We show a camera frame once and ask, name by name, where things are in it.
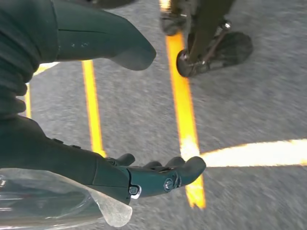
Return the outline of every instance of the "gloved hand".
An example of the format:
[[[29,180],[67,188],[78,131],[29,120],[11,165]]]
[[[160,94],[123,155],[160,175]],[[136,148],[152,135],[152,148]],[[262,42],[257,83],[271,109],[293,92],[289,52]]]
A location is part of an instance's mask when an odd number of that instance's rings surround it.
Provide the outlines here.
[[[129,167],[132,155],[104,159],[46,137],[17,115],[40,63],[108,58],[132,70],[150,66],[156,51],[129,21],[64,0],[0,1],[0,168],[47,170],[129,203],[191,183],[206,168],[200,157]]]
[[[161,195],[186,186],[194,182],[206,169],[205,162],[200,157],[192,157],[187,162],[181,157],[174,157],[165,166],[158,161],[151,161],[143,167],[130,166],[135,160],[132,154],[106,160],[129,172],[129,192],[133,199]]]

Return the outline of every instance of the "yellow painted line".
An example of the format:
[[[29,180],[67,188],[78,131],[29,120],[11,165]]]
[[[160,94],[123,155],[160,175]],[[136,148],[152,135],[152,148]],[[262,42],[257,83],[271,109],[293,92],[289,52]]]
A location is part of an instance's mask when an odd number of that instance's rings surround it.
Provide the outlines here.
[[[202,157],[207,167],[307,166],[307,139],[244,144]]]
[[[103,150],[98,102],[97,100],[93,61],[82,61],[84,82],[85,85],[86,105],[88,116],[91,148],[94,152],[106,157]]]
[[[31,96],[29,90],[29,83],[26,84],[27,90],[25,95],[25,103],[26,103],[26,116],[28,118],[32,118],[31,113]]]
[[[194,112],[188,79],[180,76],[176,67],[177,54],[185,47],[182,34],[167,36],[166,46],[181,155],[185,161],[194,156],[200,156]],[[191,207],[206,207],[204,183],[202,175],[192,184],[186,186],[186,193]]]
[[[52,63],[44,63],[44,64],[41,64],[39,65],[39,69],[34,73],[34,76],[42,73],[44,71],[46,71],[48,69],[50,69],[51,67],[54,67],[55,65],[59,64],[59,62],[52,62]]]

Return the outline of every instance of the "clear plastic windshield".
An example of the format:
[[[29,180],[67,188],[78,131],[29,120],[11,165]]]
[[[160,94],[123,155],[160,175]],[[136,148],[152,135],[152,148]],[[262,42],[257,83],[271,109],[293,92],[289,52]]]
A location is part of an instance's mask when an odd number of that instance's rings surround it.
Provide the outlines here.
[[[0,230],[60,230],[92,223],[127,224],[130,206],[67,177],[0,169]]]

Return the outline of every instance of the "asphalt pavement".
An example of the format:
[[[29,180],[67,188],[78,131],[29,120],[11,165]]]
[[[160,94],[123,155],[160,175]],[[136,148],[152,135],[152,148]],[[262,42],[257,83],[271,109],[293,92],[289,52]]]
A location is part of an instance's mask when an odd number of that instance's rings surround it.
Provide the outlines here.
[[[135,165],[178,156],[158,1],[142,0],[112,12],[131,21],[157,55],[141,72],[94,61],[104,149],[113,157],[132,153]],[[250,35],[255,50],[244,64],[191,79],[200,151],[306,138],[307,1],[237,0],[229,18],[234,30]],[[80,62],[60,63],[35,76],[31,97],[33,118],[48,136],[91,149]],[[191,208],[182,188],[132,201],[132,218],[122,229],[307,229],[305,167],[207,168],[203,176],[206,209]]]

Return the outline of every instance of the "glove finger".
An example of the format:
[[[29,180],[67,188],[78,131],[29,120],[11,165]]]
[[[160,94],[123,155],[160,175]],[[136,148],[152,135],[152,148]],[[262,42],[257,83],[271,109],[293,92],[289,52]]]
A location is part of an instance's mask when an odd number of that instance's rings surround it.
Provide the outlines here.
[[[53,0],[57,26],[57,61],[108,58],[131,70],[144,70],[155,49],[129,21],[113,13]]]
[[[119,166],[129,166],[135,161],[135,158],[130,153],[124,154],[116,159]]]
[[[185,163],[184,159],[181,157],[174,157],[170,159],[165,167],[176,167],[176,166],[182,166]]]
[[[160,167],[160,166],[162,166],[162,164],[158,162],[158,161],[152,161],[152,162],[149,162],[149,163],[146,164],[145,166],[143,166],[143,168],[144,168],[144,169],[154,169],[156,167]]]
[[[200,157],[192,157],[176,171],[181,178],[181,186],[191,184],[200,176],[205,169],[206,163]]]

